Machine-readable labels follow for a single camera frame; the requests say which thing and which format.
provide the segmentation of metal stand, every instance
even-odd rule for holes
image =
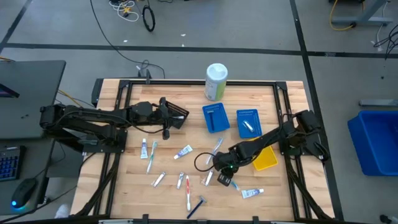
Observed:
[[[391,18],[372,17],[376,11],[386,3],[386,0],[374,0],[360,16],[334,16],[331,22],[336,25],[350,25],[356,23],[357,26],[379,26],[387,25],[392,22]]]

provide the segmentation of plastic container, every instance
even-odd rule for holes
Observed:
[[[211,64],[206,71],[205,95],[209,100],[218,101],[224,95],[228,69],[221,63]]]
[[[259,112],[256,109],[237,110],[236,119],[238,121],[239,135],[241,138],[255,138],[262,136]],[[247,121],[254,131],[251,132],[247,127],[245,127],[243,121]]]
[[[276,159],[275,153],[271,146],[264,148],[257,159],[253,161],[253,166],[258,171],[276,166],[277,164],[278,160]]]
[[[230,127],[222,103],[204,106],[203,114],[205,115],[207,130],[209,130],[210,133],[224,131]]]
[[[348,128],[365,175],[398,175],[398,111],[361,111]]]

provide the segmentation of white bottle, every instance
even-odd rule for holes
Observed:
[[[221,63],[211,64],[206,71],[205,95],[209,100],[218,101],[224,95],[228,69]]]

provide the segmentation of blue container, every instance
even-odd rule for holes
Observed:
[[[210,133],[224,131],[230,127],[222,103],[204,106],[203,114],[205,115],[207,130],[209,130]]]
[[[259,112],[256,109],[237,110],[236,119],[238,120],[239,135],[241,138],[255,138],[262,136]],[[250,132],[250,130],[243,125],[243,121],[245,120],[253,128],[254,132]]]
[[[398,111],[361,111],[348,128],[365,175],[398,175]]]

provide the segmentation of keyboard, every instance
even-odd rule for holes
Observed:
[[[19,178],[25,146],[0,149],[0,181]]]

